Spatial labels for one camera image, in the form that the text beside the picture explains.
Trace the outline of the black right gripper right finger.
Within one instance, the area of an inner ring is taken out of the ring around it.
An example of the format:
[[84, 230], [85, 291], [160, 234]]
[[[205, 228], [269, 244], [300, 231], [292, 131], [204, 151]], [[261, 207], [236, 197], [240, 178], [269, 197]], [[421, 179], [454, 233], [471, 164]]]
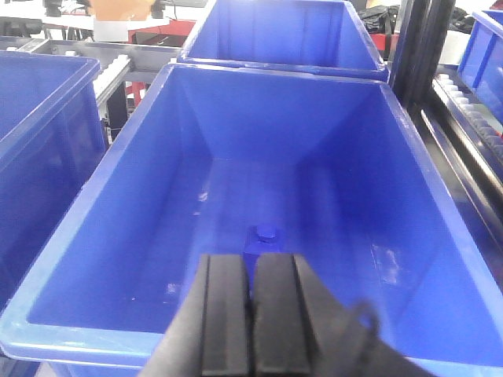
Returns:
[[366, 301], [345, 308], [300, 254], [259, 257], [253, 287], [257, 376], [429, 376], [380, 339]]

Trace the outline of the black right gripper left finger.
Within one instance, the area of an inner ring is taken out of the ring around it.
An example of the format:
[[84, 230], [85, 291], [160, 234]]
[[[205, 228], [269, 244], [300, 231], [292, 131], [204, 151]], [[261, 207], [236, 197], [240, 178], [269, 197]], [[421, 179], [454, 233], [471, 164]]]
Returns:
[[238, 254], [204, 254], [140, 376], [249, 376], [248, 276]]

